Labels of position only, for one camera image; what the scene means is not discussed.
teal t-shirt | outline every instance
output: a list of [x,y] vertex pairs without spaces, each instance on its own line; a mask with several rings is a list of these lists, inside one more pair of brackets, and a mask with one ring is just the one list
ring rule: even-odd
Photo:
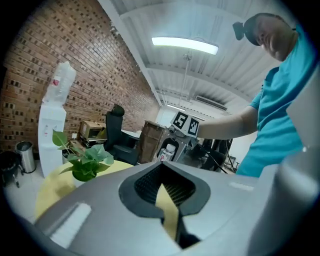
[[267,74],[250,106],[258,110],[257,137],[241,162],[238,175],[259,177],[263,168],[301,151],[303,144],[286,109],[316,68],[317,51],[298,25],[297,42],[279,67]]

wall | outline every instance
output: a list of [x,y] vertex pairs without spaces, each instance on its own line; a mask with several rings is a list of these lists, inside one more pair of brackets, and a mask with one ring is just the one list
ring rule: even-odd
[[230,156],[235,157],[238,163],[241,163],[246,154],[248,153],[250,145],[255,141],[257,132],[249,134],[247,136],[235,138],[232,141],[230,148]]
[[177,112],[178,112],[178,110],[173,110],[171,108],[162,107],[159,110],[155,121],[159,125],[169,127],[171,125],[170,124],[171,120],[174,118],[174,116]]
[[7,52],[0,96],[0,149],[28,140],[38,147],[42,98],[58,63],[69,61],[76,78],[64,109],[64,131],[81,120],[105,122],[114,103],[125,109],[123,128],[141,130],[159,105],[120,35],[97,0],[46,1],[31,15]]

green leaf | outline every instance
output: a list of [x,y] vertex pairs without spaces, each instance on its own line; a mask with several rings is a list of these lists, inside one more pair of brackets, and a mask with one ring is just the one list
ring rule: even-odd
[[72,172],[81,173],[81,165],[79,165],[79,168],[77,168],[75,165],[71,166]]
[[103,144],[98,144],[86,149],[85,156],[89,159],[94,159],[98,162],[101,162],[107,157],[107,152],[105,151]]
[[68,139],[62,131],[55,131],[52,129],[52,142],[56,146],[63,146],[68,142]]
[[89,158],[87,158],[87,157],[85,157],[85,156],[82,156],[81,157],[81,163],[84,165],[84,164],[86,164],[86,163],[89,163],[89,162],[92,162],[92,161],[94,161],[93,159],[89,159]]
[[114,156],[113,156],[112,154],[110,154],[108,151],[106,151],[105,153],[106,153],[106,157],[107,157],[107,158],[108,158],[108,157],[112,157],[112,158],[114,157]]
[[80,157],[77,156],[76,154],[68,154],[67,160],[73,164],[74,168],[77,170],[81,169],[82,163],[79,161]]
[[103,162],[107,165],[107,166],[111,166],[114,164],[114,156],[112,154],[110,154],[110,156],[106,157],[105,159],[103,159]]
[[68,167],[68,168],[65,168],[62,172],[60,172],[60,174],[63,174],[63,173],[72,171],[72,167],[73,167],[73,166],[70,166],[70,167]]
[[103,163],[99,163],[99,167],[98,167],[98,169],[95,170],[95,173],[97,174],[97,173],[103,172],[106,169],[108,169],[109,167],[110,166],[108,166],[108,165],[105,165]]
[[68,161],[71,162],[71,161],[74,161],[74,160],[79,160],[80,157],[77,156],[76,154],[68,154]]
[[99,167],[99,162],[93,160],[91,162],[87,162],[86,164],[84,164],[84,167],[87,169],[87,170],[91,170],[91,171],[95,171],[96,169],[98,169]]
[[80,149],[80,148],[78,148],[76,146],[71,146],[71,149],[76,151],[77,153],[79,153],[81,156],[85,155],[85,152],[82,149]]
[[91,172],[92,172],[92,170],[83,170],[83,171],[82,171],[82,174],[83,174],[84,176],[86,176],[86,175],[89,175]]

fluorescent light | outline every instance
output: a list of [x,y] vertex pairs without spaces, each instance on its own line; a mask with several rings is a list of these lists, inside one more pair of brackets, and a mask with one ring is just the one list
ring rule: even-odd
[[177,46],[190,48],[213,55],[216,55],[219,49],[218,46],[213,44],[178,37],[152,37],[152,43],[155,46]]
[[174,109],[177,109],[177,110],[185,111],[184,109],[176,107],[176,106],[171,106],[171,105],[168,105],[168,104],[167,104],[167,106],[171,107],[171,108],[174,108]]

baseball cap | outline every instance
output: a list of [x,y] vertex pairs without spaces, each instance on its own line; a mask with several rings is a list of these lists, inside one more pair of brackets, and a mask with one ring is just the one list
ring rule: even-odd
[[276,15],[272,13],[260,12],[252,16],[251,18],[247,19],[247,21],[244,24],[241,22],[234,23],[232,26],[235,33],[235,38],[237,40],[241,40],[242,38],[244,38],[245,35],[245,37],[249,40],[251,44],[259,46],[260,44],[258,44],[254,35],[254,28],[256,25],[256,19],[260,15],[276,17]]

